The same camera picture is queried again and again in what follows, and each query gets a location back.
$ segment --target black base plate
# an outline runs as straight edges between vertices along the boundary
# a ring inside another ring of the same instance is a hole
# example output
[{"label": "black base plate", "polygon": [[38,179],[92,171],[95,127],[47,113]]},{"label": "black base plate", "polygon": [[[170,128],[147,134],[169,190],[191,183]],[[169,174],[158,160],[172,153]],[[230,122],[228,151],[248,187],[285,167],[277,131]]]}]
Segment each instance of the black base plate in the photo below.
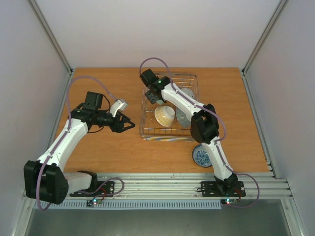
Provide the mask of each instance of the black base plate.
[{"label": "black base plate", "polygon": [[[237,181],[233,188],[237,188],[242,197],[246,196],[245,189],[242,191],[241,188],[244,187],[244,183],[242,181]],[[201,182],[201,192],[203,197],[239,197],[239,193],[237,193],[234,189],[231,189],[225,196],[223,196],[219,190],[217,189],[217,183],[215,181],[203,181]]]},{"label": "black base plate", "polygon": [[[97,187],[100,187],[100,185],[104,183],[104,181],[98,181],[97,182]],[[115,189],[115,182],[114,181],[108,181],[106,184],[104,184],[102,186],[103,189],[106,190],[106,193],[107,194],[111,194],[114,192],[114,189]],[[85,194],[85,193],[79,193],[79,192],[75,192],[75,193],[72,193],[70,194],[71,197],[94,197],[96,195],[101,195],[103,194],[103,190],[99,189],[96,193],[94,194],[91,194],[91,195],[88,195],[88,194]]]}]

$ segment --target yellow patterned bowl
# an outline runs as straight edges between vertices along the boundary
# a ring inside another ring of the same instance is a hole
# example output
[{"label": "yellow patterned bowl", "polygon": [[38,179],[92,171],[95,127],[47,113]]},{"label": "yellow patterned bowl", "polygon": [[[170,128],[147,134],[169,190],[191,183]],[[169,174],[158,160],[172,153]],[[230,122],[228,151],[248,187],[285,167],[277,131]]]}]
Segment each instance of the yellow patterned bowl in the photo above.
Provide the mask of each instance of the yellow patterned bowl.
[{"label": "yellow patterned bowl", "polygon": [[170,127],[174,123],[175,111],[169,106],[159,106],[154,111],[158,123],[165,127]]}]

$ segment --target table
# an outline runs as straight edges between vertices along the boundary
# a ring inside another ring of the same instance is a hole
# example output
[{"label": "table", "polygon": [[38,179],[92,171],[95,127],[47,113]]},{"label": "table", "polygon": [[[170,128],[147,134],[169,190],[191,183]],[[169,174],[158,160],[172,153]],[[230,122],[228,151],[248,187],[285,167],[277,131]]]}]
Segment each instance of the table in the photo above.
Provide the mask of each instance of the table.
[{"label": "table", "polygon": [[[152,68],[165,72],[164,68]],[[229,164],[238,172],[267,172],[252,111],[238,68],[172,68],[173,73],[198,76],[200,102],[214,105],[225,122],[227,138],[222,142]],[[97,173],[206,173],[213,168],[197,166],[191,152],[196,142],[145,141],[139,134],[143,84],[138,68],[76,68],[74,77],[91,75],[100,79],[128,108],[124,114],[136,127],[124,133],[112,133],[108,127],[87,134],[70,156],[65,171],[87,170]],[[87,91],[106,95],[91,79],[76,81],[69,93],[71,109],[84,102]],[[66,107],[58,127],[59,134],[67,119]]]}]

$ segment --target metal dish rack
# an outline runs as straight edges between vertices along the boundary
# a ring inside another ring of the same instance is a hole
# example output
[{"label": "metal dish rack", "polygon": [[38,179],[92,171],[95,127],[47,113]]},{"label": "metal dish rack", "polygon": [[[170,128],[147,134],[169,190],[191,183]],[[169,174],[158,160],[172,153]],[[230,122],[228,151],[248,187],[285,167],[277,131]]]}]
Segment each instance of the metal dish rack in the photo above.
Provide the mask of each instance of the metal dish rack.
[{"label": "metal dish rack", "polygon": [[[166,73],[156,73],[156,75],[165,75]],[[176,85],[183,89],[189,88],[194,93],[195,100],[199,101],[199,89],[197,76],[193,74],[179,74],[172,73],[173,81]],[[171,127],[164,127],[160,125],[155,116],[154,110],[159,106],[158,103],[151,104],[145,96],[148,88],[144,86],[142,105],[141,105],[141,116],[140,116],[140,128],[139,133],[144,140],[158,140],[158,141],[194,141],[190,135],[190,127],[182,127],[177,119],[175,118],[174,124]],[[172,107],[176,110],[176,107],[167,102],[166,106]]]}]

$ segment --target floor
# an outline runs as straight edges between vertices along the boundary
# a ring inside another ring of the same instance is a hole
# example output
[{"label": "floor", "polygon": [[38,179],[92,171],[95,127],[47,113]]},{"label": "floor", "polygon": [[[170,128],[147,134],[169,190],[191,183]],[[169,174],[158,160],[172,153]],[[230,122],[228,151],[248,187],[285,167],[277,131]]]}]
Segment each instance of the floor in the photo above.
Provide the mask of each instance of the floor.
[{"label": "floor", "polygon": [[218,210],[33,210],[26,236],[289,236],[280,200]]},{"label": "floor", "polygon": [[[153,68],[164,72],[163,68]],[[173,73],[191,73],[198,77],[200,102],[214,105],[225,121],[227,138],[222,142],[229,164],[238,172],[267,172],[247,94],[238,68],[172,68]],[[124,133],[104,128],[87,134],[70,156],[65,171],[87,170],[99,173],[207,173],[213,168],[197,166],[191,152],[196,142],[145,141],[139,134],[143,84],[138,68],[77,68],[74,77],[91,75],[100,79],[128,108],[124,114],[136,124]],[[91,79],[76,81],[69,93],[70,106],[84,102],[86,92],[106,92]],[[64,127],[64,109],[58,134]]]}]

